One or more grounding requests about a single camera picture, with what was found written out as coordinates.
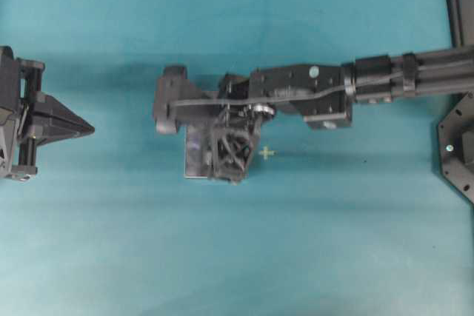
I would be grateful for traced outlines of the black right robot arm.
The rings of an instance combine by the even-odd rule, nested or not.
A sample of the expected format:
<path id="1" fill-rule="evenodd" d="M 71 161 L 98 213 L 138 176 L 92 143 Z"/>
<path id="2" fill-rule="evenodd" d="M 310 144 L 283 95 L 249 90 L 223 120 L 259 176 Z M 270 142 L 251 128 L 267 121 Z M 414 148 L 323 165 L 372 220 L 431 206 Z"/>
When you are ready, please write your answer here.
<path id="1" fill-rule="evenodd" d="M 355 103 L 458 94 L 473 90 L 473 47 L 361 58 L 339 66 L 296 64 L 227 75 L 213 99 L 204 154 L 212 178 L 246 178 L 264 123 L 277 112 L 298 114 L 313 130 L 352 123 Z"/>

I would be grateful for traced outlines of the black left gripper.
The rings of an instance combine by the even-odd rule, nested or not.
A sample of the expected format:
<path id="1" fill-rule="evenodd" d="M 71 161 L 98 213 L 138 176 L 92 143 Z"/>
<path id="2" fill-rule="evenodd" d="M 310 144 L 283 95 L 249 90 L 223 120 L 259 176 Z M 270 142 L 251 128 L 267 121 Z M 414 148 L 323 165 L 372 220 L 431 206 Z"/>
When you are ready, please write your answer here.
<path id="1" fill-rule="evenodd" d="M 1 178 L 25 182 L 36 175 L 36 147 L 95 132 L 95 128 L 59 100 L 41 90 L 45 65 L 16 58 L 9 46 L 1 47 Z M 44 119 L 25 136 L 27 118 Z"/>

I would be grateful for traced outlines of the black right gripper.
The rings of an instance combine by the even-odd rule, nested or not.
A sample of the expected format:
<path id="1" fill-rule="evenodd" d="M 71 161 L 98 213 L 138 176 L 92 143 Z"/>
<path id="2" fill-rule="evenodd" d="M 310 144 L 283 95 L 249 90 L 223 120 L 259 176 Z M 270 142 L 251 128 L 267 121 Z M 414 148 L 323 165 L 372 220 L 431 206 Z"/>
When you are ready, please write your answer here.
<path id="1" fill-rule="evenodd" d="M 219 82 L 208 143 L 209 178 L 238 184 L 247 177 L 261 127 L 272 120 L 276 109 L 269 104 L 236 104 L 249 98 L 250 79 L 226 74 Z"/>

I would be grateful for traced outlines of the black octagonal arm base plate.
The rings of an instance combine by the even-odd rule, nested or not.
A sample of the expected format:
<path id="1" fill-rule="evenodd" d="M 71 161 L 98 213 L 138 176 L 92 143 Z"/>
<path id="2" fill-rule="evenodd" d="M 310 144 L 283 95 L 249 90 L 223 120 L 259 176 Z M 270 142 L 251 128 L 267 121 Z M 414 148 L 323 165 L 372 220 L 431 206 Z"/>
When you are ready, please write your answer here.
<path id="1" fill-rule="evenodd" d="M 473 92 L 452 95 L 435 125 L 435 172 L 457 196 L 473 205 Z"/>

